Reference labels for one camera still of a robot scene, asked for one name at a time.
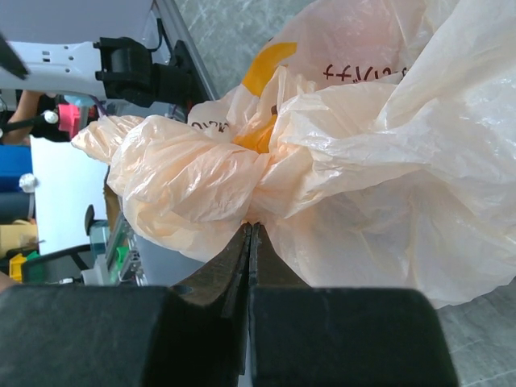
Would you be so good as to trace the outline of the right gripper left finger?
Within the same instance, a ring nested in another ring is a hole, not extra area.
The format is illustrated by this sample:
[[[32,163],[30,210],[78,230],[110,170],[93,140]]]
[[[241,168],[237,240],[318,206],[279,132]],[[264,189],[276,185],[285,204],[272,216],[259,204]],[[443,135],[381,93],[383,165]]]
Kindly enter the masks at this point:
[[[1,294],[4,386],[236,386],[252,228],[171,287],[15,285]]]

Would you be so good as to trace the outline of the aluminium rail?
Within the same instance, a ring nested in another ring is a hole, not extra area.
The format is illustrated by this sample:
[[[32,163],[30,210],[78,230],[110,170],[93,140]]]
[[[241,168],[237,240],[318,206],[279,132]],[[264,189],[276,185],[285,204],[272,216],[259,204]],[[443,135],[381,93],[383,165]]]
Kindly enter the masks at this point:
[[[195,82],[202,91],[204,101],[218,99],[218,92],[176,2],[173,0],[156,0],[154,3],[163,23],[164,34],[172,44],[173,58],[180,57],[186,67],[191,69]]]

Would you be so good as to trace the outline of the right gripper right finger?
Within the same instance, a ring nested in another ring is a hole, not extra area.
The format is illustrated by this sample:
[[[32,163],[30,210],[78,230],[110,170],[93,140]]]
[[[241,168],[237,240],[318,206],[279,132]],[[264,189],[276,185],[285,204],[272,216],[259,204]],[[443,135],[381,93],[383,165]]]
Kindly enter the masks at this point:
[[[435,309],[418,291],[315,288],[252,228],[249,328],[255,386],[456,386]]]

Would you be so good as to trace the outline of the orange plastic bag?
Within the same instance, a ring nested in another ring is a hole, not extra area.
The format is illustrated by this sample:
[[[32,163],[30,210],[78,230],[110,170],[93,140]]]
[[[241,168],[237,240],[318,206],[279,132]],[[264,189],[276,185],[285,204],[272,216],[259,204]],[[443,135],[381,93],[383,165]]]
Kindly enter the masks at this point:
[[[313,2],[186,123],[102,117],[73,145],[183,256],[262,223],[310,285],[469,302],[515,276],[515,4]]]

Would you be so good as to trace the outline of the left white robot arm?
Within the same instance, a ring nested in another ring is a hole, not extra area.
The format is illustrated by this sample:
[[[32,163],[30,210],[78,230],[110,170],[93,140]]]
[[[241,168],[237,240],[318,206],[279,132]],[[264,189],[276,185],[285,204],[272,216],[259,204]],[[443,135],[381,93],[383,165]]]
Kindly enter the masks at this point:
[[[35,44],[1,38],[1,88],[188,106],[196,97],[191,69],[153,61],[131,38],[79,44]]]

